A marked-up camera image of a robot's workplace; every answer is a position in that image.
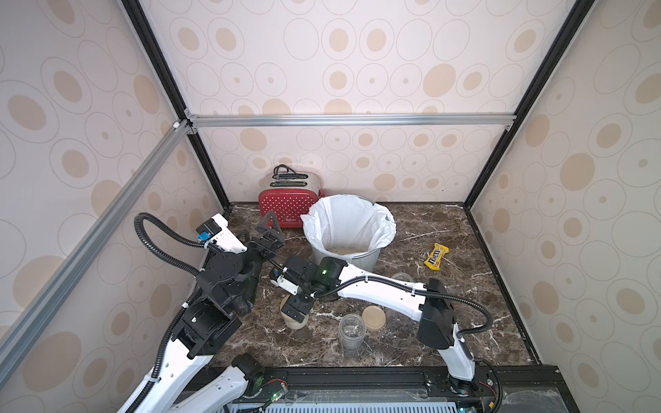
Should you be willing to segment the glass rice jar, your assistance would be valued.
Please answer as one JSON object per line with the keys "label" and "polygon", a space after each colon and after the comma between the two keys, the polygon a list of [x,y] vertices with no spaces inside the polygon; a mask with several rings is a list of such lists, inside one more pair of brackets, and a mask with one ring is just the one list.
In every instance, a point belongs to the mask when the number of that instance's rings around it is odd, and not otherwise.
{"label": "glass rice jar", "polygon": [[400,284],[413,284],[413,278],[406,273],[397,273],[392,276],[392,280]]}
{"label": "glass rice jar", "polygon": [[357,314],[348,314],[339,321],[339,341],[345,349],[358,350],[363,345],[366,332],[365,322]]}
{"label": "glass rice jar", "polygon": [[309,315],[307,314],[306,316],[304,316],[304,319],[303,319],[302,322],[298,322],[294,318],[289,317],[289,315],[287,315],[283,311],[283,308],[284,308],[285,304],[287,303],[288,298],[289,298],[289,296],[287,295],[286,297],[284,297],[282,299],[282,301],[280,303],[280,309],[281,309],[280,315],[282,316],[285,324],[287,325],[287,328],[289,328],[291,330],[301,330],[304,327],[306,327],[306,325],[308,324]]}

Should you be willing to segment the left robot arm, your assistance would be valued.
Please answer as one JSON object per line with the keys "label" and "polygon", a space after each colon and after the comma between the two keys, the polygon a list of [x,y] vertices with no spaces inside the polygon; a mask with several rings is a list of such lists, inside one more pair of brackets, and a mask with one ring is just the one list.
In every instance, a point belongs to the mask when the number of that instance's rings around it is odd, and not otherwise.
{"label": "left robot arm", "polygon": [[[196,268],[163,251],[149,236],[146,223],[181,244],[208,251],[207,264]],[[256,235],[247,231],[235,235],[220,214],[198,227],[195,240],[186,239],[150,213],[135,215],[134,230],[153,256],[193,275],[196,287],[166,329],[150,372],[121,410],[213,412],[240,398],[250,386],[259,386],[260,365],[251,356],[241,356],[220,378],[177,402],[189,382],[238,331],[241,318],[253,310],[263,265],[284,246],[276,214],[263,216]]]}

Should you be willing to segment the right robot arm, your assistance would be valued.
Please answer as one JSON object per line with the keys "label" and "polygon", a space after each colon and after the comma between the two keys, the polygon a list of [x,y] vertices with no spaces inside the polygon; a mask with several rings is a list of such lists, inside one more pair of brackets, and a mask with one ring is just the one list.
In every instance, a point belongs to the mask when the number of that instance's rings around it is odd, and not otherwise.
{"label": "right robot arm", "polygon": [[[270,282],[289,293],[282,311],[298,323],[304,321],[315,304],[334,299],[359,299],[407,316],[418,323],[418,341],[437,350],[452,380],[475,380],[477,365],[464,336],[490,330],[493,317],[485,306],[448,294],[439,280],[401,282],[339,258],[327,256],[316,264],[291,256],[283,265],[273,265]],[[454,303],[475,309],[485,322],[462,330],[454,315]]]}

